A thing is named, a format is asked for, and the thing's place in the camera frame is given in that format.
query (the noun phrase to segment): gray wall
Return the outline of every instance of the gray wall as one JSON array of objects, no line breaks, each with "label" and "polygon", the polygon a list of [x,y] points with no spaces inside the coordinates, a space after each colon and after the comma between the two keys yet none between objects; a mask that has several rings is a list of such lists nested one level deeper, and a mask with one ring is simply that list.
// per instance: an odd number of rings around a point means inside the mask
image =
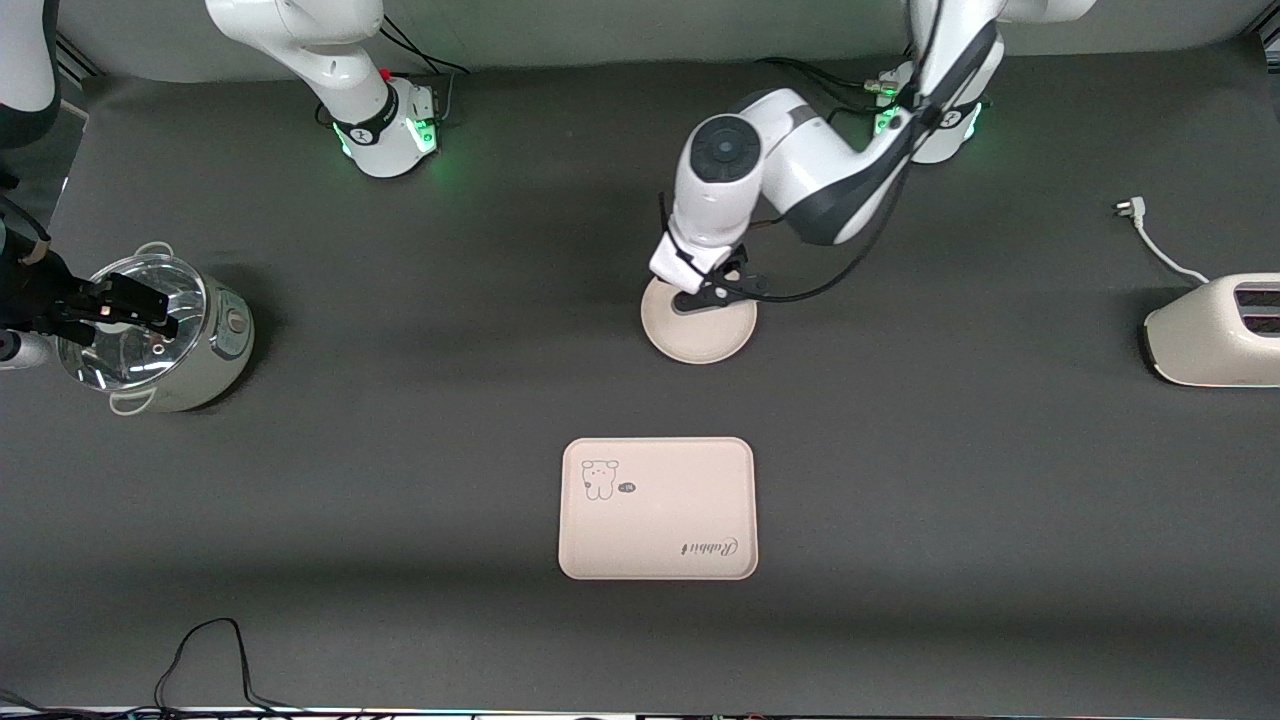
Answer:
[{"label": "gray wall", "polygon": [[[428,53],[475,68],[630,60],[806,59],[891,54],[905,45],[900,0],[385,0]],[[1021,55],[1204,45],[1238,33],[1267,0],[1098,0],[1076,23],[1006,28]],[[178,82],[287,77],[223,37],[202,0],[63,0],[60,26],[116,74]],[[383,38],[381,65],[415,61]]]}]

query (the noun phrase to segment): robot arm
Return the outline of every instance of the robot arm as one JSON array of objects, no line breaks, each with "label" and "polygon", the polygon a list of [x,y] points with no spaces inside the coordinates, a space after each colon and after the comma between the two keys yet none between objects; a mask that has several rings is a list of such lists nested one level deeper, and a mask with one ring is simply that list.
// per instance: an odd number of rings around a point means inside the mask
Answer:
[{"label": "robot arm", "polygon": [[378,33],[381,0],[205,0],[227,37],[270,55],[316,94],[365,173],[408,172],[436,147],[430,90],[384,78],[356,42]]},{"label": "robot arm", "polygon": [[58,118],[56,26],[58,0],[0,3],[0,147],[35,142]]},{"label": "robot arm", "polygon": [[[1001,23],[1060,23],[1080,18],[1097,0],[966,0],[957,3],[947,0],[942,12],[946,17],[940,17],[942,23],[956,22],[957,15],[974,13],[978,17],[989,17],[996,13],[996,20]],[[929,46],[934,13],[938,12],[940,0],[914,0],[908,8],[908,19],[911,26],[911,44],[916,49]],[[946,63],[948,53],[947,45],[951,42],[950,33],[940,31],[938,42],[931,61]],[[911,158],[920,164],[934,164],[951,159],[973,135],[973,123],[982,111],[980,99],[987,91],[987,85],[996,68],[1005,58],[1005,41],[997,36],[996,46],[992,49],[987,61],[978,69],[973,79],[965,87],[960,97],[943,117],[937,131],[929,141],[916,150]],[[908,60],[896,69],[881,74],[881,81],[890,81],[899,87],[910,83],[915,74],[915,63]]]},{"label": "robot arm", "polygon": [[902,87],[884,131],[860,152],[791,90],[749,97],[735,111],[704,120],[681,152],[672,214],[650,270],[687,295],[704,291],[708,277],[731,258],[762,195],[804,242],[840,245],[855,237],[877,217],[913,155],[948,127],[957,106],[982,94],[1004,56],[997,20],[1069,19],[1092,4],[913,3],[913,28],[925,28],[915,35],[920,72]]}]

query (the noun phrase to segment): lid handle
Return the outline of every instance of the lid handle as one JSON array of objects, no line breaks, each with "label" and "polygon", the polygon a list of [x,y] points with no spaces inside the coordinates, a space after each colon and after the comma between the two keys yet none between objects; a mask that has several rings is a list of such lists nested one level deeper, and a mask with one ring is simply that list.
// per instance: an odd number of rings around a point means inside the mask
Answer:
[{"label": "lid handle", "polygon": [[[161,249],[160,252],[157,252],[155,250],[157,247]],[[174,254],[173,254],[173,246],[169,245],[168,242],[161,241],[161,240],[157,240],[155,242],[148,242],[148,243],[143,245],[142,247],[134,250],[133,254],[134,255],[168,255],[170,258],[174,256]]]}]

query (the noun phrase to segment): bear illustration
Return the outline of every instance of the bear illustration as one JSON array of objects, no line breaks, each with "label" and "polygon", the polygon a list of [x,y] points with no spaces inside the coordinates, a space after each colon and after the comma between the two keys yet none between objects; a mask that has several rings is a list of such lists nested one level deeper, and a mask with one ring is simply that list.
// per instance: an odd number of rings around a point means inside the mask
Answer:
[{"label": "bear illustration", "polygon": [[613,497],[613,483],[618,479],[617,460],[586,460],[582,462],[582,483],[588,500]]}]

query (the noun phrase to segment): green led light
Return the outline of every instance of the green led light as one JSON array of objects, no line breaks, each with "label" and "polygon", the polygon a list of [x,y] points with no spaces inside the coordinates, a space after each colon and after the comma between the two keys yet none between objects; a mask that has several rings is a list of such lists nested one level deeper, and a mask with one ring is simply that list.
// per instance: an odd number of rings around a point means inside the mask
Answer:
[{"label": "green led light", "polygon": [[347,138],[342,136],[342,131],[338,129],[338,123],[333,123],[333,133],[338,136],[338,142],[342,143],[342,154],[351,158],[351,147],[347,147]]},{"label": "green led light", "polygon": [[879,115],[876,115],[876,135],[884,132],[884,128],[888,127],[890,119],[893,118],[893,113],[897,113],[897,108],[890,108]]},{"label": "green led light", "polygon": [[415,120],[413,118],[404,118],[404,127],[408,128],[410,136],[413,138],[413,143],[417,149],[422,151],[424,155],[435,150],[435,124],[430,120]]},{"label": "green led light", "polygon": [[964,131],[964,138],[969,140],[973,133],[978,132],[978,115],[982,114],[982,102],[978,102],[978,108],[973,111],[973,119],[969,120],[969,129]]}]

